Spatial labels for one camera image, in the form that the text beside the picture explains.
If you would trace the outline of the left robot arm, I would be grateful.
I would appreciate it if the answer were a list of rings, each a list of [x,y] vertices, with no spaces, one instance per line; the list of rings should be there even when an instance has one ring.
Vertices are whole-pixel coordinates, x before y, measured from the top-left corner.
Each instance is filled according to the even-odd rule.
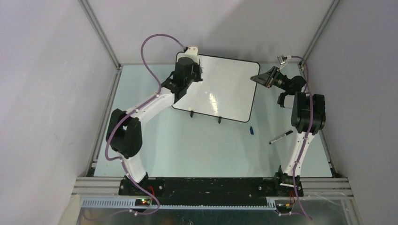
[[[126,172],[132,180],[130,189],[137,195],[148,191],[144,179],[147,172],[139,152],[143,145],[143,128],[155,115],[182,99],[192,83],[202,81],[199,58],[184,56],[176,61],[175,69],[160,85],[159,90],[141,105],[130,110],[112,111],[106,134],[106,150],[117,153]]]

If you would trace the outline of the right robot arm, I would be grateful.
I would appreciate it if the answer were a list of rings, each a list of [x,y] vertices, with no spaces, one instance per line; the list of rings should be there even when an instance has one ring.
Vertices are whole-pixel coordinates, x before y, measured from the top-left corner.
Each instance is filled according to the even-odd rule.
[[[325,97],[321,94],[305,93],[306,80],[301,76],[288,78],[277,67],[254,75],[252,81],[266,88],[276,86],[283,90],[277,103],[281,108],[291,109],[293,138],[288,157],[275,173],[273,190],[279,196],[287,195],[299,184],[302,164],[311,141],[326,123]]]

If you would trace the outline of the white whiteboard black frame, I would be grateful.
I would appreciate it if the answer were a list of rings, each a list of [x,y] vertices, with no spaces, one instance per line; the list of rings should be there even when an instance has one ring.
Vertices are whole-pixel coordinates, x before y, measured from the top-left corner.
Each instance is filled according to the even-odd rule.
[[[199,55],[201,82],[193,82],[173,108],[238,122],[251,117],[260,64],[254,61]]]

